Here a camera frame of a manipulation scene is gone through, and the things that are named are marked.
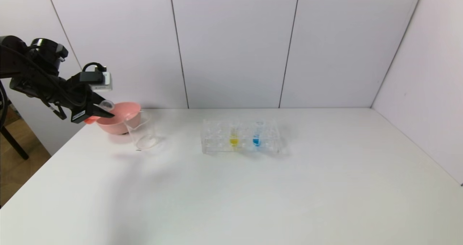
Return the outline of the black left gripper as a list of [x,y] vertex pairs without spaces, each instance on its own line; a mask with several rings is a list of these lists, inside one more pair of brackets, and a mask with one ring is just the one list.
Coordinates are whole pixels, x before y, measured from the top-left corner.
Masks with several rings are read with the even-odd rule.
[[115,108],[113,102],[106,100],[97,93],[93,93],[91,85],[101,82],[99,76],[73,76],[64,80],[58,76],[48,77],[51,92],[48,96],[48,108],[60,119],[67,115],[63,108],[71,110],[71,122],[80,123],[90,115],[91,105],[96,117],[112,118],[111,111]]

